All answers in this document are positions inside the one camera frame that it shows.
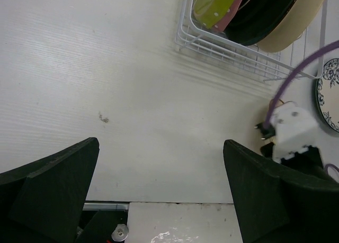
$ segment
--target white table surface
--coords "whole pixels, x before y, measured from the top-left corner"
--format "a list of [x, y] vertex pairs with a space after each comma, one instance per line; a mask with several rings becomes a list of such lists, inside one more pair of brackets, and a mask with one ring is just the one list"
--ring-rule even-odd
[[[178, 53], [180, 2], [0, 0], [0, 172], [97, 137], [88, 200], [231, 203], [224, 140], [256, 150], [272, 92]], [[338, 12], [329, 0], [327, 43]], [[284, 99], [312, 111], [310, 93]], [[337, 143], [319, 129], [339, 165]]]
[[241, 243], [230, 204], [131, 203], [126, 243]]

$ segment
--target plate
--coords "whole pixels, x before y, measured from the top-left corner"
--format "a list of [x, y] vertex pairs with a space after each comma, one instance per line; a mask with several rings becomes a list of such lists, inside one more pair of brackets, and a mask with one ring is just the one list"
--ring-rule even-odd
[[258, 14], [270, 0], [243, 0], [244, 5], [240, 5], [237, 14], [230, 22], [230, 27], [242, 25]]
[[325, 123], [339, 133], [339, 59], [324, 66], [323, 76], [315, 81], [316, 106]]
[[251, 0], [240, 11], [242, 12], [241, 16], [247, 14], [251, 18], [247, 19], [244, 16], [238, 24], [234, 24], [234, 21], [239, 19], [237, 13], [224, 31], [226, 37], [244, 46], [258, 43], [279, 25], [296, 0], [266, 0], [266, 2], [263, 7], [256, 11], [256, 7], [250, 9], [250, 6], [255, 3], [254, 0]]
[[210, 29], [229, 11], [234, 0], [194, 0], [194, 17]]
[[324, 0], [297, 0], [280, 24], [258, 47], [267, 52], [278, 52], [287, 48], [302, 35], [319, 12]]

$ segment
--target white wire rack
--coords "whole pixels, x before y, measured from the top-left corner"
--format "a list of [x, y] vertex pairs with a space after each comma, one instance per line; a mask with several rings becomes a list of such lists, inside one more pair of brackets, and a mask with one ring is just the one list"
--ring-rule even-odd
[[[294, 42], [289, 48], [279, 53], [267, 53], [257, 46], [246, 47], [228, 40], [224, 33], [213, 33], [200, 25], [192, 15], [193, 0], [183, 0], [180, 13], [178, 30], [175, 42], [180, 50], [187, 48], [196, 51], [208, 58], [233, 65], [242, 71], [239, 74], [258, 82], [285, 79], [295, 68], [296, 64], [303, 60], [307, 54], [306, 46], [309, 37], [309, 29]], [[327, 0], [324, 1], [320, 32], [319, 49], [325, 45], [325, 29], [327, 16]], [[324, 57], [319, 58], [316, 75], [301, 72], [297, 78], [308, 77], [321, 78], [323, 74]]]

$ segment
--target purple cable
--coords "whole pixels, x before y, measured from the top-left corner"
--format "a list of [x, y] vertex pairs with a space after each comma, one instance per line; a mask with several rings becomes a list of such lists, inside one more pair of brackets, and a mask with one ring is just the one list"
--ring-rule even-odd
[[277, 102], [279, 101], [280, 97], [284, 93], [285, 89], [290, 85], [291, 81], [295, 78], [295, 76], [301, 72], [305, 67], [307, 67], [309, 64], [311, 64], [313, 61], [315, 61], [317, 58], [320, 58], [321, 56], [325, 55], [326, 53], [333, 51], [335, 49], [339, 48], [339, 40], [335, 41], [333, 43], [328, 44], [325, 47], [320, 48], [318, 51], [307, 57], [303, 62], [301, 62], [286, 78], [286, 80], [281, 84], [280, 88], [278, 89], [273, 102], [269, 108], [269, 111], [267, 112], [266, 119], [264, 122], [264, 128], [268, 129], [270, 126], [270, 119], [272, 117], [273, 111], [275, 109], [275, 106]]
[[338, 173], [339, 173], [339, 168], [338, 167], [336, 167], [335, 165], [333, 165], [333, 164], [326, 164], [325, 166], [324, 166], [324, 171], [328, 174], [328, 168], [332, 168], [332, 169], [334, 169], [334, 170], [336, 170]]

